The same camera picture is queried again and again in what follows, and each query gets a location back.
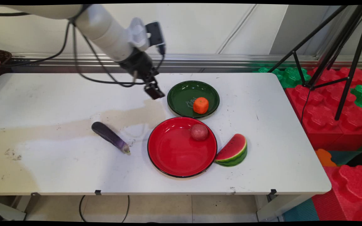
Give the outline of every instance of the watermelon slice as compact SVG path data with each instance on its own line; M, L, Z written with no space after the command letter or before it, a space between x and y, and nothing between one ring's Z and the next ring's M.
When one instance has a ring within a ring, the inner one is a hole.
M231 140L220 150L214 159L215 163L222 166L236 166L247 156L247 140L236 133Z

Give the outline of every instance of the watermelon rind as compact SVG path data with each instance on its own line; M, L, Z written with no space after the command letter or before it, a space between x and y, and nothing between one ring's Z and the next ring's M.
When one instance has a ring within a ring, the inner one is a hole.
M247 156L247 141L245 141L243 149L238 154L228 159L215 160L215 163L218 163L222 166L236 166L240 164L245 159L246 156Z

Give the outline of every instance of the orange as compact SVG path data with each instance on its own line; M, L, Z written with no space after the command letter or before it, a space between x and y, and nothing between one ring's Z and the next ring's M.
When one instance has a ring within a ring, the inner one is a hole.
M194 102L194 111L198 114L204 114L209 108L209 101L204 97L199 97Z

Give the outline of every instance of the tripod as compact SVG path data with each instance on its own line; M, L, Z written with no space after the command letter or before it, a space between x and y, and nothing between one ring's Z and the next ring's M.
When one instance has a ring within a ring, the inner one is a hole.
M303 39L296 47L294 47L289 53L287 53L286 56L284 56L275 66L273 66L268 73L271 73L273 70L275 70L278 66L280 66L287 58L289 58L291 55L293 55L294 60L296 61L297 68L300 73L302 86L308 87L309 94L312 90L315 90L316 88L320 88L322 86L328 86L334 83L339 83L346 81L346 85L343 89L342 97L340 98L339 107L337 108L337 112L335 115L335 120L339 120L340 115L342 113L342 109L344 106L344 102L346 101L347 94L349 92L350 84L352 83L354 71L356 70L357 63L359 60L359 56L362 51L362 33L361 37L358 42L358 46L356 49L356 53L354 54L354 59L352 62L352 66L350 67L350 71L347 77L341 78L335 81L331 81L328 83L323 83L320 85L315 86L316 82L318 81L319 77L321 76L323 70L327 67L329 70L333 63L335 62L337 56L339 55L340 51L342 50L344 44L347 42L347 40L350 38L351 34L354 32L356 27L358 26L359 22L362 20L362 5L358 5L356 9L354 10L353 14L350 16L348 21L346 22L345 26L343 27L342 31L338 34L336 39L333 41L332 46L329 48L327 53L325 54L325 57L320 62L318 69L312 76L312 78L308 81L308 83L305 82L303 72L301 71L301 66L299 63L299 59L297 57L296 51L303 46L310 38L312 38L319 30L321 30L326 24L328 24L333 18L335 18L341 11L343 11L347 6L340 6L332 15L330 15L325 21L323 21L313 32L311 32L305 39Z

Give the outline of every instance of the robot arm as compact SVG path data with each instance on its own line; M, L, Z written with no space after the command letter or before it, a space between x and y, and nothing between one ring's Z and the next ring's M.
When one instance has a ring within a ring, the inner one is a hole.
M156 45L160 54L165 54L165 42L158 22L144 26L134 18L124 29L100 4L6 6L25 13L51 19L69 19L84 36L98 46L107 56L129 74L145 81L145 91L153 98L164 97L154 78L158 74L145 50Z

